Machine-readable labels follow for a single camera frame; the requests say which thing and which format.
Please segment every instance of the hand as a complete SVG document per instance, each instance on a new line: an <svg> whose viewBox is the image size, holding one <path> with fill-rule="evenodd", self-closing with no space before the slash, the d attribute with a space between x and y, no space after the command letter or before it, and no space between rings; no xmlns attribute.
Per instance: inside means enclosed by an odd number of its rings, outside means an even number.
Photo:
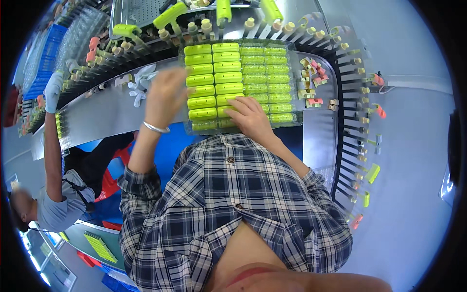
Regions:
<svg viewBox="0 0 467 292"><path fill-rule="evenodd" d="M45 111L55 114L57 111L58 98L63 86L63 72L57 71L52 74L44 89Z"/></svg>
<svg viewBox="0 0 467 292"><path fill-rule="evenodd" d="M252 97L237 96L227 102L238 111L225 109L224 113L231 117L231 121L243 134L269 150L278 142L282 142L272 131L269 119L257 100Z"/></svg>
<svg viewBox="0 0 467 292"><path fill-rule="evenodd" d="M154 127L166 128L187 100L184 86L186 71L181 67L160 71L146 94L144 121Z"/></svg>

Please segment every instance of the gray shirt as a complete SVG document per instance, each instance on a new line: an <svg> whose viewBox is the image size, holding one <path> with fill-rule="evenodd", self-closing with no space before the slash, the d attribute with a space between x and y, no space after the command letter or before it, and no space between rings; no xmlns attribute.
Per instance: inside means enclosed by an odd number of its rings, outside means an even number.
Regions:
<svg viewBox="0 0 467 292"><path fill-rule="evenodd" d="M73 169L67 171L63 178L79 186L85 185ZM94 202L94 191L91 188L85 188L81 194L86 201ZM48 196L45 187L40 190L37 198L37 222L41 228L62 232L73 225L86 211L84 202L66 181L62 181L62 196L65 197L64 201L57 203Z"/></svg>

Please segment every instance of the silver bracelet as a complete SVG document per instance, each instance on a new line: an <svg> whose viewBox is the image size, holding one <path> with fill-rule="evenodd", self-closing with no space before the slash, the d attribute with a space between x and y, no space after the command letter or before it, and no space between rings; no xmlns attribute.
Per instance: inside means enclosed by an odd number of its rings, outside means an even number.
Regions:
<svg viewBox="0 0 467 292"><path fill-rule="evenodd" d="M170 133L170 129L169 129L169 128L161 129L161 128L158 128L158 127L154 127L153 125L150 125L150 124L146 123L145 121L143 121L143 124L144 124L146 127L148 127L148 129L150 129L151 131L154 131L154 132L157 132L157 133L161 133L161 134Z"/></svg>

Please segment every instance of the black apron strap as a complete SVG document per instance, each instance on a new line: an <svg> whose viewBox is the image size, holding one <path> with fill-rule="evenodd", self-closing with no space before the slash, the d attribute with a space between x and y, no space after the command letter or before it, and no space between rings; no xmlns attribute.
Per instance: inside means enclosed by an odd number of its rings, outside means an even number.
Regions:
<svg viewBox="0 0 467 292"><path fill-rule="evenodd" d="M66 178L63 178L62 181L66 181L67 183L69 183L71 185L71 188L74 189L78 193L78 196L81 198L81 200L83 201L83 203L86 206L86 213L94 212L94 210L95 210L94 203L90 203L90 202L86 201L84 196L81 194L81 191L84 190L85 188L87 188L87 186L77 185L77 184L67 180Z"/></svg>

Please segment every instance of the black pants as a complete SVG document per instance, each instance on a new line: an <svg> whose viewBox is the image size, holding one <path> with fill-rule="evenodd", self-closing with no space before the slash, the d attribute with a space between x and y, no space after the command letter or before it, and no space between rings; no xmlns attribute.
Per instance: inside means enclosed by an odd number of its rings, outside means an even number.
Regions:
<svg viewBox="0 0 467 292"><path fill-rule="evenodd" d="M65 157L65 173L74 169L97 198L102 191L102 179L115 152L125 149L133 141L133 133L119 134L102 139L91 152L70 148Z"/></svg>

